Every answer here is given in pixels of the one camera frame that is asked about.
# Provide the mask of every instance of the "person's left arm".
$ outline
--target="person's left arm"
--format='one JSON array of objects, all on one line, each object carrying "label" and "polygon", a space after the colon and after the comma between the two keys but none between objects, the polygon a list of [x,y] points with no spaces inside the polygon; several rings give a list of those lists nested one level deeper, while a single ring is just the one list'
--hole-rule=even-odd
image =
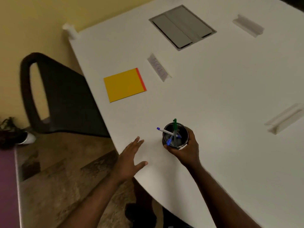
[{"label": "person's left arm", "polygon": [[110,199],[120,184],[131,179],[148,164],[143,161],[134,165],[134,156],[144,141],[139,137],[119,155],[113,171],[89,193],[58,228],[96,228]]}]

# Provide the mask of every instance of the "yellow wall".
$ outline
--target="yellow wall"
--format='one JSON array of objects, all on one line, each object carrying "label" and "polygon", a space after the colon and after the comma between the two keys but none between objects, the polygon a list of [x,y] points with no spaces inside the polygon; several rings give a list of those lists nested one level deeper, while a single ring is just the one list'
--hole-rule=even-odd
[{"label": "yellow wall", "polygon": [[[66,22],[82,30],[151,0],[0,0],[0,120],[15,117],[29,125],[20,93],[19,65],[31,52],[41,52],[81,72],[62,31]],[[37,69],[31,76],[40,117],[48,108]]]}]

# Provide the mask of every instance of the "pen holder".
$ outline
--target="pen holder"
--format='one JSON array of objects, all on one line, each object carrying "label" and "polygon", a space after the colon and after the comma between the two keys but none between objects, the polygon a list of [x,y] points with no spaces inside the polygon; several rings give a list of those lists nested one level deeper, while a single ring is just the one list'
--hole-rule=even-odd
[{"label": "pen holder", "polygon": [[[167,130],[169,132],[174,132],[173,129],[173,122],[166,125],[164,130]],[[174,139],[172,139],[170,146],[174,149],[180,149],[183,146],[185,146],[188,142],[189,139],[189,133],[187,131],[187,129],[180,123],[177,123],[177,130],[176,130],[176,134],[180,135],[181,138],[176,138],[176,146],[174,146]],[[171,135],[164,133],[163,132],[163,139],[162,139],[162,143],[163,145],[166,145],[167,141],[170,139]]]}]

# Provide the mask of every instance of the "green pen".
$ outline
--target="green pen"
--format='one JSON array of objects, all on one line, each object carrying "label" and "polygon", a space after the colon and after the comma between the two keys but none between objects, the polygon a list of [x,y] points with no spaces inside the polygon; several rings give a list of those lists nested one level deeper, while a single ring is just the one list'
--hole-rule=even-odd
[{"label": "green pen", "polygon": [[176,146],[176,131],[177,131],[176,118],[173,120],[173,129],[174,129],[174,146]]}]

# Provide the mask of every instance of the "red strip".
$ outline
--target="red strip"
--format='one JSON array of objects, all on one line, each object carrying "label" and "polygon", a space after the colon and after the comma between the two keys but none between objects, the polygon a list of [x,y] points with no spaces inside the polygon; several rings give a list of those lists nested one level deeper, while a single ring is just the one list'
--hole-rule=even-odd
[{"label": "red strip", "polygon": [[141,85],[143,86],[143,91],[147,91],[147,89],[146,89],[146,87],[145,87],[145,84],[143,83],[143,80],[142,80],[141,75],[140,75],[140,73],[139,73],[138,68],[136,68],[136,72],[137,72],[137,74],[138,74],[138,77],[139,77],[139,80],[140,80],[140,82],[141,82]]}]

